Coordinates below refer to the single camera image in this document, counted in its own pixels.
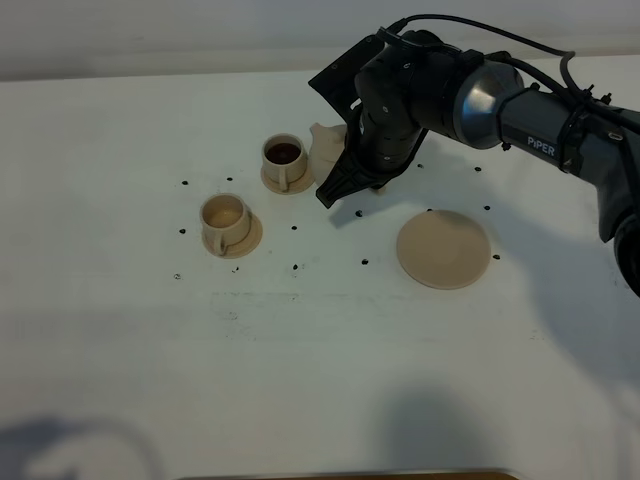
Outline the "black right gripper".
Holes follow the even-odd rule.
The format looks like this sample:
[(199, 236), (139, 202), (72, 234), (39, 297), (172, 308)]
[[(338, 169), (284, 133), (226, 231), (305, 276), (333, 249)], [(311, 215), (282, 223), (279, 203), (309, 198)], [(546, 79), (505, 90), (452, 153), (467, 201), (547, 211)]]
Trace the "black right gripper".
[(415, 112), (424, 66), (421, 55), (383, 49), (356, 75), (345, 150), (315, 192), (325, 208), (408, 168), (427, 132)]

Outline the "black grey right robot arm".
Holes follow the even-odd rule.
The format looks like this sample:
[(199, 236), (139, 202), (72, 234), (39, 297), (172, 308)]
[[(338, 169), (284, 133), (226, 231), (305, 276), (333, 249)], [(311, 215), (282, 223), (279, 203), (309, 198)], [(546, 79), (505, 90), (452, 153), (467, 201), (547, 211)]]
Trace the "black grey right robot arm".
[(325, 206), (403, 174), (428, 133), (516, 147), (594, 186), (599, 235), (639, 286), (639, 115), (575, 93), (505, 52), (460, 50), (419, 30), (362, 39), (310, 81), (344, 119)]

